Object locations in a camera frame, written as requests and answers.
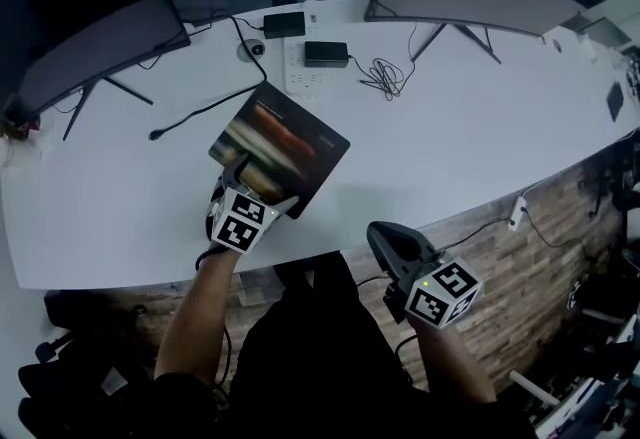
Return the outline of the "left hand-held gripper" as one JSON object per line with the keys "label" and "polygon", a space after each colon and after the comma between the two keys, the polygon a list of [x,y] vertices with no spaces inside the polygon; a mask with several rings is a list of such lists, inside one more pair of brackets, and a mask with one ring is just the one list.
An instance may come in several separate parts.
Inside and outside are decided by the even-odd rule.
{"label": "left hand-held gripper", "polygon": [[235,190],[248,162],[249,154],[244,153],[223,169],[207,210],[207,238],[241,254],[249,253],[271,224],[299,202],[292,196],[268,207]]}

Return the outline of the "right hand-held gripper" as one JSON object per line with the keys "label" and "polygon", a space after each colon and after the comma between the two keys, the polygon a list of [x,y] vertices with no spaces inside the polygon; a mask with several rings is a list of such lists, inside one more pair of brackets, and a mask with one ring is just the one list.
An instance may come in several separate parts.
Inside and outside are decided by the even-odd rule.
{"label": "right hand-held gripper", "polygon": [[482,281],[461,258],[436,248],[419,231],[374,221],[366,238],[373,255],[391,282],[383,301],[397,323],[414,317],[443,329],[467,312],[482,289]]}

